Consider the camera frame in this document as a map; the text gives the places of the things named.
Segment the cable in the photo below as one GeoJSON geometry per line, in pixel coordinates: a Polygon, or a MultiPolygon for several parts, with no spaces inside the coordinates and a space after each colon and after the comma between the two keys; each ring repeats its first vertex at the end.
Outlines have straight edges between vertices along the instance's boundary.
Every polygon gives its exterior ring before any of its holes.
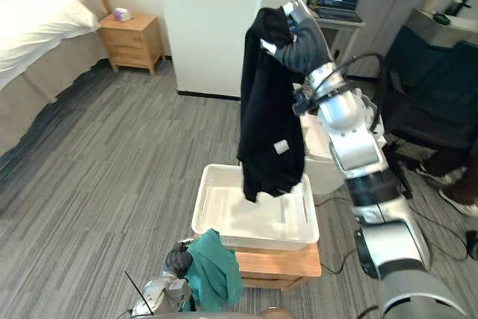
{"type": "Polygon", "coordinates": [[[380,34],[382,34],[382,29],[383,29],[385,23],[388,21],[388,18],[390,17],[390,12],[394,8],[394,5],[395,5],[396,2],[397,2],[397,0],[392,0],[391,1],[390,6],[387,9],[387,13],[385,14],[385,18],[382,20],[382,23],[380,24],[379,29],[376,31],[375,35],[373,36],[372,42],[370,43],[370,46],[368,47],[369,50],[372,49],[373,46],[375,45],[377,37],[380,34]]]}
{"type": "MultiPolygon", "coordinates": [[[[350,66],[351,64],[355,63],[356,61],[359,61],[363,58],[369,58],[369,57],[375,57],[378,62],[379,62],[379,85],[381,86],[380,87],[380,90],[381,90],[381,96],[379,97],[379,101],[377,102],[377,109],[376,109],[376,113],[375,113],[375,116],[373,117],[373,121],[372,121],[372,125],[370,126],[370,131],[373,132],[373,130],[375,130],[376,128],[376,125],[379,123],[379,119],[380,119],[380,114],[382,112],[382,103],[383,103],[383,97],[385,95],[385,90],[386,90],[386,79],[385,79],[385,66],[383,64],[383,56],[377,52],[368,52],[366,54],[362,54],[362,55],[359,55],[355,58],[352,58],[348,61],[346,61],[345,63],[341,64],[340,66],[337,66],[337,68],[335,68],[330,74],[328,74],[323,80],[322,80],[322,83],[324,83],[325,81],[327,81],[327,79],[329,79],[331,76],[333,76],[335,73],[343,70],[343,69],[346,69],[348,68],[348,66],[350,66]]],[[[308,103],[308,108],[311,106],[312,102],[314,101],[314,96],[317,95],[317,92],[318,90],[320,89],[320,87],[317,87],[314,92],[312,93],[310,99],[309,99],[309,103],[308,103]]]]}
{"type": "Polygon", "coordinates": [[[435,224],[436,226],[439,226],[441,227],[442,229],[446,229],[449,233],[451,233],[452,235],[454,235],[455,237],[458,238],[458,240],[463,244],[463,247],[465,248],[465,253],[466,255],[463,256],[463,257],[455,257],[454,255],[451,255],[449,254],[446,250],[443,250],[442,248],[440,248],[439,246],[437,246],[436,244],[432,243],[431,241],[428,240],[429,242],[429,245],[430,245],[430,251],[432,250],[431,247],[434,247],[436,248],[439,252],[441,252],[442,254],[444,254],[445,256],[447,256],[448,258],[451,258],[453,259],[454,261],[466,261],[467,258],[468,258],[468,249],[466,247],[466,243],[465,241],[463,241],[462,237],[456,233],[455,231],[453,231],[452,229],[448,228],[447,226],[445,226],[444,224],[441,224],[435,220],[432,220],[431,218],[428,218],[427,216],[425,216],[424,214],[421,214],[419,211],[415,210],[413,207],[409,206],[410,209],[419,217],[429,221],[430,223],[433,223],[435,224]]]}
{"type": "MultiPolygon", "coordinates": [[[[352,201],[350,201],[350,200],[347,199],[347,198],[332,197],[332,198],[326,199],[325,201],[323,201],[322,203],[319,203],[318,205],[315,205],[315,208],[318,208],[318,207],[320,207],[320,206],[322,206],[322,205],[325,205],[326,203],[329,203],[330,201],[333,201],[333,200],[345,201],[345,202],[347,202],[347,203],[352,202],[352,201]]],[[[357,250],[357,249],[355,248],[354,250],[351,250],[350,252],[348,252],[348,253],[344,256],[344,259],[342,260],[342,264],[341,264],[341,266],[340,266],[340,268],[339,268],[338,270],[332,270],[332,269],[330,269],[329,267],[327,267],[324,263],[320,263],[320,265],[321,265],[322,267],[324,267],[327,271],[329,271],[329,272],[332,273],[332,274],[335,274],[335,275],[340,274],[340,273],[342,273],[342,270],[344,270],[345,261],[346,261],[347,258],[349,258],[350,255],[351,255],[352,253],[354,253],[356,250],[357,250]]]]}
{"type": "Polygon", "coordinates": [[[350,252],[348,252],[345,256],[344,256],[344,260],[342,261],[342,264],[340,266],[340,268],[338,268],[338,270],[332,270],[330,269],[329,267],[327,267],[324,263],[320,263],[320,265],[322,265],[322,267],[324,267],[327,271],[329,271],[331,274],[335,274],[335,275],[338,275],[340,273],[342,273],[342,270],[344,270],[344,267],[345,267],[345,261],[354,253],[356,252],[357,248],[351,250],[350,252]]]}
{"type": "Polygon", "coordinates": [[[148,307],[149,309],[149,312],[151,313],[151,315],[154,315],[155,313],[152,312],[151,310],[151,307],[149,306],[148,302],[146,302],[146,299],[144,299],[144,296],[143,294],[141,293],[140,289],[136,286],[136,284],[133,282],[133,279],[131,279],[131,277],[129,276],[128,272],[126,272],[125,270],[125,274],[126,276],[128,277],[129,281],[132,283],[132,285],[134,286],[134,289],[136,289],[136,291],[138,292],[138,294],[141,296],[141,299],[143,300],[143,302],[146,304],[146,306],[148,307]]]}
{"type": "Polygon", "coordinates": [[[367,314],[370,314],[374,310],[378,310],[379,306],[371,306],[369,308],[366,308],[362,313],[360,313],[357,317],[357,319],[363,319],[367,316],[367,314]]]}
{"type": "Polygon", "coordinates": [[[133,313],[133,311],[131,309],[126,309],[122,314],[120,314],[117,319],[120,319],[124,314],[129,314],[131,316],[131,314],[133,313]]]}
{"type": "Polygon", "coordinates": [[[322,203],[319,203],[318,205],[315,205],[315,208],[318,208],[322,205],[325,205],[326,203],[329,203],[330,201],[334,200],[334,199],[337,199],[337,200],[340,200],[340,201],[345,201],[347,203],[351,203],[352,201],[347,199],[347,198],[340,198],[340,197],[332,197],[332,198],[329,198],[329,199],[326,199],[325,201],[323,201],[322,203]]]}

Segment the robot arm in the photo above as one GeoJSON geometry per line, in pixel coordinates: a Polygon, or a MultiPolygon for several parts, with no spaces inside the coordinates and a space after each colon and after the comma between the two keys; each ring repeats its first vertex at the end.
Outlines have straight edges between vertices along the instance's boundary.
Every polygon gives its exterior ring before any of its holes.
{"type": "Polygon", "coordinates": [[[465,311],[453,295],[427,273],[429,248],[366,126],[363,101],[336,71],[322,32],[303,1],[289,2],[283,9],[296,24],[296,41],[281,49],[263,40],[261,46],[281,64],[306,75],[305,86],[295,93],[294,112],[320,109],[332,157],[346,179],[360,224],[355,239],[361,266],[382,283],[381,316],[405,318],[409,313],[427,318],[440,313],[440,318],[463,318],[465,311]]]}

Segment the teal cloth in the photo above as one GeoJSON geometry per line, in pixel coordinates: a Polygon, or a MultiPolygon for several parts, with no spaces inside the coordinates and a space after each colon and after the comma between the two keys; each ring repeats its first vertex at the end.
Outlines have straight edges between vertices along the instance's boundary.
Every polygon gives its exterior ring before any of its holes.
{"type": "Polygon", "coordinates": [[[227,250],[219,233],[209,229],[187,249],[193,263],[186,273],[197,305],[205,312],[221,312],[222,300],[232,306],[240,299],[242,279],[234,250],[227,250]]]}

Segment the wooden stool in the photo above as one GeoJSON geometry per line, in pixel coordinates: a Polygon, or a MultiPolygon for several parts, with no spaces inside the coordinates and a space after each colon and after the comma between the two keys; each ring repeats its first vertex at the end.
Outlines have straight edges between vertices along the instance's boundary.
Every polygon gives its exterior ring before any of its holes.
{"type": "Polygon", "coordinates": [[[283,308],[269,308],[261,313],[264,319],[294,319],[292,313],[283,308]]]}
{"type": "Polygon", "coordinates": [[[322,274],[317,244],[301,250],[256,250],[234,248],[240,276],[246,288],[290,291],[307,279],[322,274]]]}

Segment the laundry basket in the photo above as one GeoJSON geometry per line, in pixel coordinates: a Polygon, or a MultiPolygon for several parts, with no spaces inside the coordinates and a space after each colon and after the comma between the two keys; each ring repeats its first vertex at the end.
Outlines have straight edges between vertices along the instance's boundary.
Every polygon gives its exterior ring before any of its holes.
{"type": "Polygon", "coordinates": [[[202,173],[192,229],[220,233],[230,247],[300,250],[319,240],[314,200],[308,177],[291,193],[272,197],[260,192],[257,202],[245,199],[239,166],[209,164],[202,173]]]}

